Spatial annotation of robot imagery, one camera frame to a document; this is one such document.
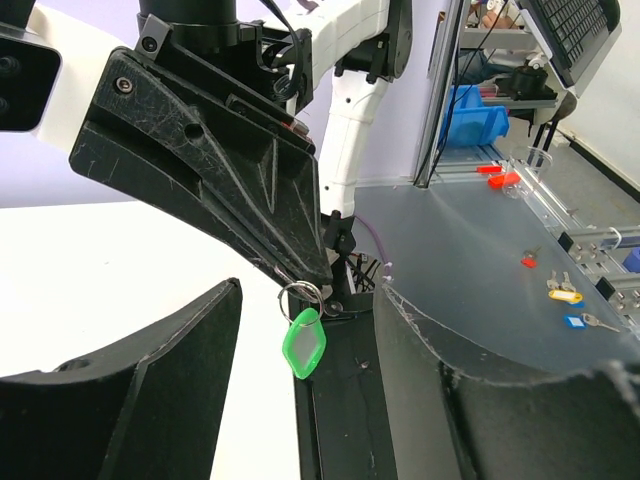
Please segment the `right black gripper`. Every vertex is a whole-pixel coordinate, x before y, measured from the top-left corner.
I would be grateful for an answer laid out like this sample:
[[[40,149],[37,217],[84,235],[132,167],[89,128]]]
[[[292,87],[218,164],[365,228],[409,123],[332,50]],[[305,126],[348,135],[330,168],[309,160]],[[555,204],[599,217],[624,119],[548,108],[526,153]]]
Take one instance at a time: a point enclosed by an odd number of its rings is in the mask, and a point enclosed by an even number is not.
[[[225,243],[279,284],[330,284],[315,145],[312,34],[233,12],[140,12],[109,56],[69,155],[78,175]]]

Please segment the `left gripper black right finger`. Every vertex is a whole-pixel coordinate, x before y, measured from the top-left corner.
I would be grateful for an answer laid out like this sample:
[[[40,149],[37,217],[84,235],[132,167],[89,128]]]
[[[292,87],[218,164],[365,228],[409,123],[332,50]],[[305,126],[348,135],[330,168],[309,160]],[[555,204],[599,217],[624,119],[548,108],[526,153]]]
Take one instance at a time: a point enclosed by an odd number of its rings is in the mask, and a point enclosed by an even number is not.
[[[551,374],[454,332],[383,285],[374,325],[402,479],[635,479],[639,369]]]

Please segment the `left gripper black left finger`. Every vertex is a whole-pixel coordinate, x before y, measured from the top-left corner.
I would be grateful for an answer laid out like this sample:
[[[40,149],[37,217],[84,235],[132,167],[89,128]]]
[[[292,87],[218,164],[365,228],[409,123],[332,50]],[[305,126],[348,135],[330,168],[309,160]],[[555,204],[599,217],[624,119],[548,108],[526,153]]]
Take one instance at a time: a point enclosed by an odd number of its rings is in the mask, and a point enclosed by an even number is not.
[[[207,479],[242,308],[219,283],[51,372],[1,381],[5,479]]]

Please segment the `green key tag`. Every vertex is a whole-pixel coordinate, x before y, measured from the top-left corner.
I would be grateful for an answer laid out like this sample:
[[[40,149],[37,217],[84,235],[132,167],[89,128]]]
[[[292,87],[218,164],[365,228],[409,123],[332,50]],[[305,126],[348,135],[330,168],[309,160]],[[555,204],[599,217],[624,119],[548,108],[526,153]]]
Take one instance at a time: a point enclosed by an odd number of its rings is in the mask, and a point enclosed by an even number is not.
[[[314,308],[301,311],[290,324],[282,343],[282,354],[293,375],[307,379],[316,369],[327,345],[320,314]]]

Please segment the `silver split keyring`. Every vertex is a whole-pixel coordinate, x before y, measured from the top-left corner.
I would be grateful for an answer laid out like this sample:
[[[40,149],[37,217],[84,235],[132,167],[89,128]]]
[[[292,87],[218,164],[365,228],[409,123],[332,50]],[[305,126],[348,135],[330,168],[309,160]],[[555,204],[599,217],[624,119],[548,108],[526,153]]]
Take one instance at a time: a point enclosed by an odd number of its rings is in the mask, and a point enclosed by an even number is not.
[[[313,318],[303,324],[304,327],[310,327],[322,318],[325,311],[324,298],[320,288],[313,283],[297,280],[286,284],[280,289],[277,295],[278,306],[283,317],[292,325],[294,320],[285,312],[284,296],[290,297],[289,303],[293,302],[297,306],[310,306],[316,311]]]

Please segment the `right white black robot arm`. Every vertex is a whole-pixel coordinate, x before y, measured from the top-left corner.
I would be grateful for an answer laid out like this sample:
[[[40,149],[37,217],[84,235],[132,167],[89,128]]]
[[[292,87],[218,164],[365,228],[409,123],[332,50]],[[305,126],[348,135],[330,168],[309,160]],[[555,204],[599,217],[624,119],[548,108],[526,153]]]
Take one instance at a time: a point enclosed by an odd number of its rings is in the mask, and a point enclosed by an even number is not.
[[[72,170],[220,240],[315,302],[348,257],[355,185],[390,83],[407,1],[144,1],[134,48],[108,57]]]

